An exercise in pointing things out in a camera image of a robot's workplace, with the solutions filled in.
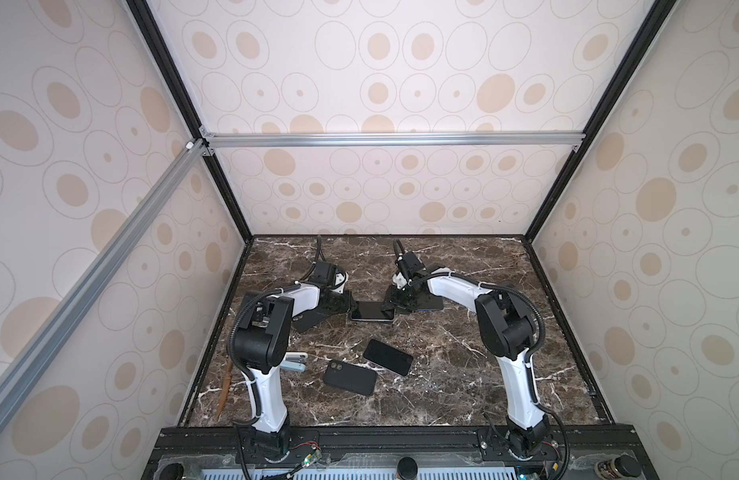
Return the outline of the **silver-edged black phone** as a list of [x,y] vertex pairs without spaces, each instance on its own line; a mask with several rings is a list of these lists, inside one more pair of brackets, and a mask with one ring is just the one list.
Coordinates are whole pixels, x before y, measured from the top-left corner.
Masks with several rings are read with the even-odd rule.
[[358,322],[391,323],[395,320],[395,308],[383,302],[357,301],[350,319]]

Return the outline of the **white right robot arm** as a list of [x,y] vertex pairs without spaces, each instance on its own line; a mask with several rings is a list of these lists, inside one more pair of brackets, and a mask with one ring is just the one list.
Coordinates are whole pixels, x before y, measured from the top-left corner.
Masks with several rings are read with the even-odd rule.
[[561,479],[571,463],[567,430],[549,406],[539,400],[533,356],[545,344],[545,320],[539,308],[517,288],[477,282],[449,268],[428,268],[399,240],[393,242],[397,274],[393,276],[391,304],[398,310],[419,309],[423,296],[455,302],[477,316],[485,349],[497,358],[507,392],[507,432],[501,435],[489,425],[489,440],[497,440],[513,458],[533,459],[551,435],[551,422],[561,432],[563,454],[547,478]]

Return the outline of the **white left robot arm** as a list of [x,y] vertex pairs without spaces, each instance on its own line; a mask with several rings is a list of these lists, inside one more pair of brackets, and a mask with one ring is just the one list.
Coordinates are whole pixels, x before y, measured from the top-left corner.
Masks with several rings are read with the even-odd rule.
[[234,426],[245,440],[271,460],[289,452],[290,422],[284,405],[280,370],[290,332],[303,332],[323,320],[349,312],[353,300],[344,289],[347,274],[326,261],[317,240],[309,270],[289,286],[246,292],[229,332],[227,354],[250,393],[252,417]]

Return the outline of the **blue-edged phone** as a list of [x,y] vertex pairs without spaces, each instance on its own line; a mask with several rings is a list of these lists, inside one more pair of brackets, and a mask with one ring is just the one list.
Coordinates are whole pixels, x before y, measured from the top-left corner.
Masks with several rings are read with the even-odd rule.
[[421,293],[415,298],[415,311],[441,311],[443,310],[443,298],[429,294]]

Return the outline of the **black phone with pink case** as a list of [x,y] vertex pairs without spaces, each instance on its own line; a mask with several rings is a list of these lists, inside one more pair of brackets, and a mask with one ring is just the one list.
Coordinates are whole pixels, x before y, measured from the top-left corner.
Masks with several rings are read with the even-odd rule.
[[376,339],[371,339],[368,342],[362,356],[364,359],[401,376],[409,375],[411,365],[413,365],[411,354]]

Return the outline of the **light blue stapler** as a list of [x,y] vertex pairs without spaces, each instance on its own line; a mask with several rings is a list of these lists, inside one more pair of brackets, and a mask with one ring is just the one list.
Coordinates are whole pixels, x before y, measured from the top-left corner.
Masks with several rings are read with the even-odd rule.
[[305,372],[307,360],[308,354],[305,352],[287,352],[280,364],[280,368],[294,372]]

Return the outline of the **brown wooden stick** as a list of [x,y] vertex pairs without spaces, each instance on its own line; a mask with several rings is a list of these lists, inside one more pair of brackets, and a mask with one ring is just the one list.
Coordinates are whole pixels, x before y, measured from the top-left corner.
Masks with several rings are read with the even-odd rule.
[[223,380],[220,388],[220,394],[218,398],[217,403],[217,410],[215,419],[219,420],[221,418],[221,415],[223,414],[229,393],[230,393],[230,386],[232,383],[232,376],[233,376],[233,363],[231,360],[227,361],[227,364],[225,366],[224,374],[223,374]]

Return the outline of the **black knob centre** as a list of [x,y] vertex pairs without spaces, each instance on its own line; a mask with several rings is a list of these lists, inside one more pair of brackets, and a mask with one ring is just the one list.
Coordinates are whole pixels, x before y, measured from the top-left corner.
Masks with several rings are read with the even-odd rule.
[[417,480],[417,477],[419,477],[417,462],[409,456],[399,459],[397,470],[395,470],[395,478],[397,480]]

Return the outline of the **silver aluminium rail back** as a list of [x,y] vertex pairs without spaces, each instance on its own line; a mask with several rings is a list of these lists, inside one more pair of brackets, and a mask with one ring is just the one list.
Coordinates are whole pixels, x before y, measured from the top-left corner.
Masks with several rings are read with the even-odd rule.
[[205,142],[218,148],[419,147],[581,144],[581,131],[218,134]]

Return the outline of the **silver aluminium rail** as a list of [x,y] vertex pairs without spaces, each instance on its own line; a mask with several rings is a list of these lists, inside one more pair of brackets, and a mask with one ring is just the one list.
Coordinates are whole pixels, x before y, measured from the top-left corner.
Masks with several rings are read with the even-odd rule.
[[581,144],[581,131],[218,134],[205,142],[218,148],[419,147]]
[[182,150],[5,371],[0,378],[0,436],[206,148],[207,141],[196,138]]

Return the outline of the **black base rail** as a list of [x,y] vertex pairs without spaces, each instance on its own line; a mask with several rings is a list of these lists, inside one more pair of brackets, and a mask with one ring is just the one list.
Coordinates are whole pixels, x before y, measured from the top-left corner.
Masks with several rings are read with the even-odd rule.
[[[643,474],[657,472],[630,425],[567,426],[571,463],[563,479],[593,479],[595,463],[633,456]],[[533,459],[513,458],[489,426],[465,427],[295,427],[290,450],[271,460],[231,427],[168,428],[161,431],[144,479],[397,479],[399,459],[412,457],[417,479],[549,479],[563,454],[561,432],[551,430]]]

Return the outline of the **black corner frame post left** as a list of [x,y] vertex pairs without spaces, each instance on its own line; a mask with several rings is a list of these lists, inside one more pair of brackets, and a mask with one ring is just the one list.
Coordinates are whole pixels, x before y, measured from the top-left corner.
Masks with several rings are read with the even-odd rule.
[[[201,131],[201,120],[148,3],[142,0],[126,0],[125,3],[191,138],[205,140]],[[203,160],[242,240],[244,242],[253,240],[254,235],[240,210],[217,156],[209,153],[203,156]]]

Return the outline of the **black corner frame post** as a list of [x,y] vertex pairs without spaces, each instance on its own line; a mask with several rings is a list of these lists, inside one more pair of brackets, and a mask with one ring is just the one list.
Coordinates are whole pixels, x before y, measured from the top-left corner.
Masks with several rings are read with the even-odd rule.
[[[126,0],[125,3],[191,138],[205,140],[201,131],[201,120],[148,3],[142,0]],[[203,156],[203,160],[242,240],[244,242],[253,240],[254,235],[240,210],[217,156],[209,153]]]
[[641,63],[645,60],[645,57],[647,57],[649,48],[653,46],[653,42],[655,42],[657,36],[659,36],[661,28],[663,28],[665,22],[669,19],[671,12],[673,12],[676,7],[677,0],[657,0],[651,4],[651,8],[649,8],[647,16],[645,16],[645,20],[641,23],[641,27],[637,29],[635,37],[633,37],[631,43],[627,45],[625,55],[623,55],[623,59],[619,62],[617,69],[615,69],[613,79],[611,79],[609,84],[607,84],[607,88],[603,91],[603,96],[601,96],[599,103],[597,103],[595,110],[593,110],[591,119],[589,119],[587,124],[585,124],[585,129],[583,129],[585,137],[583,137],[581,145],[575,148],[575,150],[569,154],[567,160],[565,160],[565,164],[563,164],[561,172],[559,172],[557,179],[555,179],[555,182],[551,185],[551,190],[549,190],[549,193],[545,196],[545,200],[541,203],[541,207],[539,207],[537,215],[535,215],[533,222],[529,225],[527,233],[523,235],[523,239],[526,244],[533,243],[533,241],[537,239],[537,236],[539,236],[539,233],[541,233],[541,229],[543,229],[543,226],[547,223],[547,219],[549,219],[549,216],[553,213],[553,209],[555,209],[555,206],[559,203],[561,195],[563,195],[563,192],[565,192],[565,189],[567,189],[567,186],[569,186],[569,183],[573,180],[575,172],[579,169],[579,165],[581,165],[581,162],[585,159],[587,151],[589,151],[591,146],[593,146],[593,142],[595,142],[597,135],[599,135],[599,132],[601,132],[601,129],[605,126],[607,118],[609,118],[609,115],[611,115],[611,112],[615,109],[617,101],[619,101],[621,96],[623,96],[625,88],[629,86],[629,82],[631,82],[631,79],[635,76],[635,72],[637,72],[637,69],[639,69],[639,66],[641,66]]

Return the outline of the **silver aluminium rail left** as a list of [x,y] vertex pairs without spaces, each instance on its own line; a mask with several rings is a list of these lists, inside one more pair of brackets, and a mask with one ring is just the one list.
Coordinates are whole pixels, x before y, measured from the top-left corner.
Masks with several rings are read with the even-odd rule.
[[206,148],[207,141],[196,138],[182,150],[5,371],[0,378],[0,436]]

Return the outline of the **black corner frame post right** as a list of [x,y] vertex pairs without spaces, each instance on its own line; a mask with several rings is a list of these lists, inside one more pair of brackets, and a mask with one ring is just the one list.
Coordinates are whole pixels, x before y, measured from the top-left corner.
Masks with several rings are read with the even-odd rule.
[[605,126],[607,118],[609,118],[609,115],[611,115],[611,112],[615,109],[617,101],[619,101],[621,96],[623,96],[625,88],[629,86],[629,82],[631,82],[631,79],[635,76],[635,72],[637,72],[637,69],[639,69],[639,66],[641,66],[641,63],[645,60],[645,57],[647,57],[649,48],[653,46],[653,42],[655,42],[657,36],[659,36],[661,28],[663,28],[665,22],[669,19],[671,12],[673,12],[676,7],[677,0],[657,0],[651,4],[651,8],[649,8],[647,16],[645,16],[645,20],[641,23],[641,27],[637,29],[635,37],[633,37],[631,43],[627,45],[625,55],[623,55],[623,59],[619,62],[617,69],[615,69],[613,79],[611,79],[609,84],[607,84],[607,88],[603,91],[603,96],[601,96],[599,103],[597,103],[595,110],[593,110],[591,119],[589,119],[587,124],[585,124],[585,129],[583,129],[585,137],[583,137],[581,145],[575,148],[575,150],[569,154],[567,160],[565,160],[565,164],[563,164],[561,172],[559,172],[557,179],[555,179],[555,182],[551,185],[551,190],[549,190],[549,193],[545,196],[545,200],[541,203],[541,207],[539,207],[537,215],[535,215],[533,222],[529,225],[527,233],[523,235],[523,239],[526,244],[533,243],[533,241],[537,239],[537,236],[539,236],[539,233],[541,233],[541,229],[543,229],[543,226],[547,223],[547,219],[549,219],[549,216],[553,213],[553,209],[555,209],[555,206],[559,203],[561,195],[563,195],[563,192],[565,192],[565,189],[567,189],[567,186],[569,186],[569,183],[573,180],[575,172],[579,169],[579,165],[581,165],[581,162],[585,159],[587,151],[589,151],[591,146],[593,146],[593,142],[595,142],[597,135],[599,135],[599,132],[601,132],[601,129]]

